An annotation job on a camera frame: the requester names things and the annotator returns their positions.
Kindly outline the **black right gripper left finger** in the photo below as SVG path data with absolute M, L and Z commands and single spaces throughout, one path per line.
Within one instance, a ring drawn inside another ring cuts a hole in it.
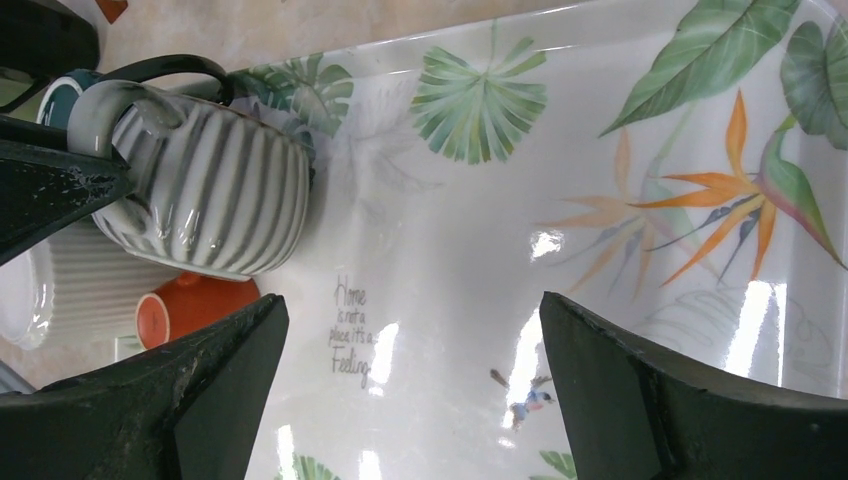
M 289 326 L 268 294 L 201 330 L 1 398 L 5 479 L 242 479 Z

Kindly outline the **grey striped ribbed cup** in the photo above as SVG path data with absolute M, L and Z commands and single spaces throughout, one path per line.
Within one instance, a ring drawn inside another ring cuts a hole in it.
M 282 266 L 304 227 L 312 142 L 210 101 L 127 80 L 88 88 L 69 149 L 123 159 L 131 191 L 94 223 L 127 253 L 246 280 Z

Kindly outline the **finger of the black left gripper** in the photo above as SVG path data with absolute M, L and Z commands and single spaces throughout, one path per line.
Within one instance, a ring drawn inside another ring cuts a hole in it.
M 75 153 L 67 132 L 1 117 L 1 263 L 133 191 L 111 147 Z

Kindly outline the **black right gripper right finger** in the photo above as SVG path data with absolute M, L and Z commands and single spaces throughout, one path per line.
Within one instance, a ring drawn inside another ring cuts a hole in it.
M 736 376 L 554 292 L 539 316 L 582 479 L 843 479 L 847 404 Z

